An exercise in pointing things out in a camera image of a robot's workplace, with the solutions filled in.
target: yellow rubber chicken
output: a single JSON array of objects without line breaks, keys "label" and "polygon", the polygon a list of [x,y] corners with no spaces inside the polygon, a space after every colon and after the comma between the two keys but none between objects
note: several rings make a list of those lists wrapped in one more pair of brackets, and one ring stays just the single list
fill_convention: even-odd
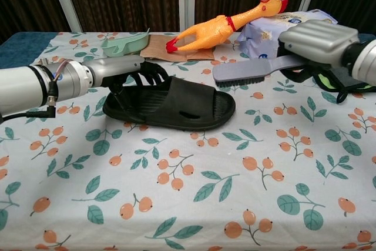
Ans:
[{"label": "yellow rubber chicken", "polygon": [[[194,49],[209,49],[223,43],[233,32],[245,24],[261,17],[270,17],[282,13],[288,0],[261,0],[253,9],[235,16],[219,15],[214,19],[186,29],[166,44],[167,53]],[[188,35],[196,34],[196,40],[181,47],[174,44]]]}]

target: cardboard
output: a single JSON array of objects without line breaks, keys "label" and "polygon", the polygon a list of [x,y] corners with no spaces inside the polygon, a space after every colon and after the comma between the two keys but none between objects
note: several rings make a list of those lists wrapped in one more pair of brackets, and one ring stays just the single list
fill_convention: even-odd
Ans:
[{"label": "cardboard", "polygon": [[[214,60],[212,49],[198,49],[195,51],[175,51],[167,53],[166,43],[172,40],[174,36],[168,35],[150,35],[149,44],[141,50],[140,56],[144,58],[161,59],[169,62],[187,62],[187,61],[204,61]],[[175,46],[183,46],[193,42],[196,39],[194,35],[186,36],[178,42]]]}]

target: floral tablecloth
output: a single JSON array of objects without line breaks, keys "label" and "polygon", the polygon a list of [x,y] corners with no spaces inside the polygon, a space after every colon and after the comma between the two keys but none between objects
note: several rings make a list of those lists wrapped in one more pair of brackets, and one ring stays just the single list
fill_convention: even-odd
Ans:
[{"label": "floral tablecloth", "polygon": [[[126,35],[60,33],[35,62],[102,58],[105,38]],[[246,57],[236,37],[215,61],[158,62],[214,86],[213,65]],[[101,88],[60,102],[55,119],[3,123],[0,249],[372,248],[376,95],[337,105],[336,93],[279,72],[222,91],[236,113],[207,132],[108,118]]]}]

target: gray brush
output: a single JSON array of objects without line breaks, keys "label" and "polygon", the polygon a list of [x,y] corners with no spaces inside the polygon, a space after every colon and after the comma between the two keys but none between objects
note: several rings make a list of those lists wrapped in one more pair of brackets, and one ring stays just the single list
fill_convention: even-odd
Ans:
[{"label": "gray brush", "polygon": [[213,77],[219,87],[249,85],[265,80],[267,75],[288,68],[303,67],[307,60],[298,55],[286,55],[276,59],[249,59],[213,67]]}]

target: green dish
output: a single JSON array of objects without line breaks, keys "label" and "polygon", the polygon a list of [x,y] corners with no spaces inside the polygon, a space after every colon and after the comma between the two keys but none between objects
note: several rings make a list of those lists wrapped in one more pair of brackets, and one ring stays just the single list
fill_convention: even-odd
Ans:
[{"label": "green dish", "polygon": [[101,48],[107,57],[120,57],[144,49],[149,42],[149,29],[139,35],[113,40],[105,39]]}]

